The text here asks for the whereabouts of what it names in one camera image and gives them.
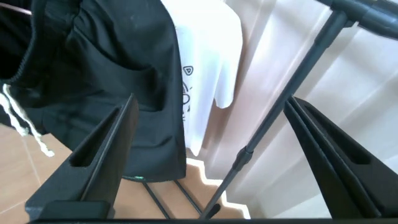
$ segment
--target hanging clothes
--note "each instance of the hanging clothes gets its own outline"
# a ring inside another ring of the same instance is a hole
[[[180,56],[160,1],[6,3],[32,16],[0,7],[0,82],[41,134],[74,150],[134,93],[139,121],[124,178],[185,177]],[[6,113],[0,122],[11,125]]]
[[[234,96],[243,38],[238,15],[217,0],[162,0],[177,31],[183,76],[185,143],[197,156],[213,99],[228,107]]]

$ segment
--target white wall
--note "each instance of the white wall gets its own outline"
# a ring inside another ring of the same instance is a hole
[[[244,51],[233,105],[213,108],[199,158],[222,179],[330,15],[312,0],[226,0],[241,18]],[[398,42],[345,29],[295,96],[309,101],[398,172]],[[282,114],[227,189],[253,218],[327,217],[295,134]]]

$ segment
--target triangle logo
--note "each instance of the triangle logo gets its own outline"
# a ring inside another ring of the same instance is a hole
[[[187,74],[187,75],[192,75],[192,73],[193,73],[193,67],[192,66],[185,66],[182,69],[184,70],[185,74]]]

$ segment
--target black rod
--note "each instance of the black rod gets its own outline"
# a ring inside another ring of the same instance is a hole
[[[191,195],[189,195],[189,193],[184,189],[184,187],[180,184],[179,181],[175,180],[174,182],[175,182],[175,184],[177,184],[177,187],[179,187],[179,189],[182,191],[182,193],[185,195],[185,197],[188,199],[188,201],[191,203],[191,205],[195,208],[195,210],[200,215],[201,209],[199,208],[198,204],[196,204],[196,202],[193,200]]]
[[[199,219],[206,219],[208,213],[213,208],[217,200],[221,197],[221,194],[225,191],[227,186],[235,178],[236,174],[243,168],[244,165],[246,165],[250,161],[254,149],[259,144],[260,140],[264,137],[271,125],[274,123],[280,112],[282,112],[287,99],[297,91],[299,86],[310,73],[311,69],[317,63],[325,50],[331,45],[331,43],[333,43],[340,31],[350,24],[352,23],[349,23],[347,15],[344,12],[333,11],[329,19],[326,21],[325,25],[323,25],[321,31],[315,38],[310,50],[307,52],[304,59],[301,61],[300,65],[297,67],[296,71],[286,84],[285,88],[282,90],[282,93],[280,93],[271,110],[268,112],[267,116],[258,127],[256,133],[249,141],[249,144],[241,149],[236,156],[236,160],[234,161],[231,170],[224,178],[223,183],[214,193],[213,197],[207,204]]]
[[[156,195],[154,194],[154,192],[150,189],[150,187],[148,186],[147,183],[142,183],[145,187],[145,189],[147,189],[149,195],[152,197],[152,199],[154,200],[154,202],[156,203],[157,207],[160,209],[160,211],[163,213],[164,217],[166,219],[170,219],[169,214],[166,212],[166,209],[164,209],[163,205],[161,204],[161,202],[157,199]]]

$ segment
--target black garment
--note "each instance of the black garment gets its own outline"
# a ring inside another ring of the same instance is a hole
[[[180,56],[162,3],[31,2],[30,21],[0,9],[0,78],[38,129],[73,150],[133,92],[140,112],[125,178],[184,177]],[[4,113],[0,122],[9,125]]]

